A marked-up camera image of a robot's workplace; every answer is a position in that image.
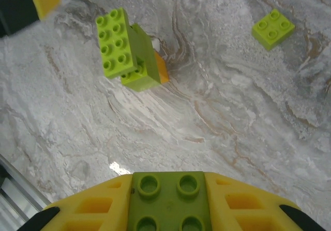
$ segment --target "lime green lego brick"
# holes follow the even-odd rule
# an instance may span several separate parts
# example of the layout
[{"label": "lime green lego brick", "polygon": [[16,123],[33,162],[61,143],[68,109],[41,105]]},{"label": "lime green lego brick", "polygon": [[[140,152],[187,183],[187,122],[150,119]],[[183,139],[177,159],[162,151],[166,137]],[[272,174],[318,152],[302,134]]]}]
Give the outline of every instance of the lime green lego brick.
[{"label": "lime green lego brick", "polygon": [[121,82],[124,86],[140,92],[160,85],[161,79],[150,37],[138,24],[132,25],[132,29],[141,39],[140,49],[143,56],[137,57],[138,68],[122,75]]},{"label": "lime green lego brick", "polygon": [[137,48],[142,42],[129,25],[123,8],[96,19],[104,75],[113,79],[137,69]]},{"label": "lime green lego brick", "polygon": [[269,51],[282,43],[294,31],[295,25],[277,9],[273,9],[267,16],[252,28],[252,35],[263,47]]},{"label": "lime green lego brick", "polygon": [[127,230],[211,231],[204,173],[134,173]]}]

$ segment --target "dark object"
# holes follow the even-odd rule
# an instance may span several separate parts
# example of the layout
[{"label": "dark object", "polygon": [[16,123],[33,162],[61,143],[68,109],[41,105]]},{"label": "dark object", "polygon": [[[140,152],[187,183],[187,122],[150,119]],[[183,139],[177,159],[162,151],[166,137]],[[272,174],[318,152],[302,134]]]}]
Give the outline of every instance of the dark object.
[{"label": "dark object", "polygon": [[33,0],[0,0],[0,37],[12,35],[38,20]]},{"label": "dark object", "polygon": [[2,165],[0,165],[0,188],[5,181],[5,178],[7,178],[8,176],[9,174],[6,169]]},{"label": "dark object", "polygon": [[41,231],[43,227],[45,227],[46,224],[49,223],[59,212],[59,207],[42,210],[39,213],[36,213],[17,231]]},{"label": "dark object", "polygon": [[326,231],[324,228],[322,228],[318,223],[316,223],[312,218],[310,218],[307,214],[303,213],[301,210],[298,210],[288,205],[280,205],[279,207],[303,231]]}]

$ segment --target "orange lego brick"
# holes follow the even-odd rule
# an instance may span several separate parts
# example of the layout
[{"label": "orange lego brick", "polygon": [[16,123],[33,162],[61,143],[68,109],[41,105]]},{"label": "orange lego brick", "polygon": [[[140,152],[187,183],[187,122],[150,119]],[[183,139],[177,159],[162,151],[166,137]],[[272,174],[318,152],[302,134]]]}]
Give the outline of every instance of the orange lego brick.
[{"label": "orange lego brick", "polygon": [[157,62],[157,67],[159,69],[159,75],[161,79],[161,83],[169,82],[169,75],[166,67],[166,62],[164,59],[160,56],[160,54],[157,51],[155,52],[155,58]]}]

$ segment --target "white marble countertop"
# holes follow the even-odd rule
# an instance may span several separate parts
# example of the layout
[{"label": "white marble countertop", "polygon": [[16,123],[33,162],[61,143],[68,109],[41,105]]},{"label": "white marble countertop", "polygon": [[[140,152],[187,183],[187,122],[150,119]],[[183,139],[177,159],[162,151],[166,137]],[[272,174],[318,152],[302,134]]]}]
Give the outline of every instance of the white marble countertop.
[{"label": "white marble countertop", "polygon": [[[171,82],[103,76],[95,18],[124,7]],[[251,27],[296,25],[270,52]],[[62,0],[0,41],[1,154],[50,201],[134,171],[213,171],[331,229],[331,0]]]}]

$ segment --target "2x2 lego brick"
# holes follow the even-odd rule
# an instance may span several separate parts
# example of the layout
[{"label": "2x2 lego brick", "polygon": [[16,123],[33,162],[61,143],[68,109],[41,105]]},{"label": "2x2 lego brick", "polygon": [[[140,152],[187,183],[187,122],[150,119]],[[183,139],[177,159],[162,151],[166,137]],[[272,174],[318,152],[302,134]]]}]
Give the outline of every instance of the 2x2 lego brick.
[{"label": "2x2 lego brick", "polygon": [[269,51],[288,38],[293,33],[294,28],[293,23],[277,9],[273,9],[253,26],[252,35]]},{"label": "2x2 lego brick", "polygon": [[138,172],[131,187],[127,230],[212,230],[203,172]]}]

